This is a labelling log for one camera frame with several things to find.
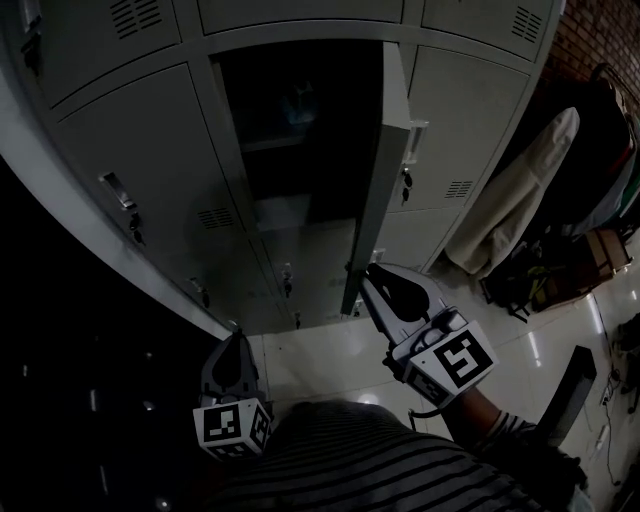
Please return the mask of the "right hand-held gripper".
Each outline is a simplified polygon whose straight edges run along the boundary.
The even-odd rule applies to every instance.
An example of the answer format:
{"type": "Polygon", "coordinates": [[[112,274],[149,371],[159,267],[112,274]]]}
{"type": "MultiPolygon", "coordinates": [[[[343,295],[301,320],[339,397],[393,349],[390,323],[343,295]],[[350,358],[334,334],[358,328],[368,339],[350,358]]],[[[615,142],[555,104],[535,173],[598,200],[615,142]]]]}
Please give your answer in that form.
{"type": "Polygon", "coordinates": [[[479,323],[447,304],[435,281],[395,264],[371,264],[360,295],[389,341],[383,364],[434,407],[476,386],[498,359],[479,323]]]}

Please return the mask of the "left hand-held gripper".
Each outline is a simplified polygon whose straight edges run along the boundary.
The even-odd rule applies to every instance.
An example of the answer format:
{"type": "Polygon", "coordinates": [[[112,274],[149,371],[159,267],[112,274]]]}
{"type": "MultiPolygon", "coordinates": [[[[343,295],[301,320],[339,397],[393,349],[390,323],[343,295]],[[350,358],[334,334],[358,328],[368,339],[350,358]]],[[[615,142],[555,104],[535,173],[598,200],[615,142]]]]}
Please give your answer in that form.
{"type": "Polygon", "coordinates": [[[257,457],[271,436],[271,406],[259,387],[251,345],[241,330],[235,335],[204,363],[200,406],[193,410],[198,444],[218,461],[257,457]]]}

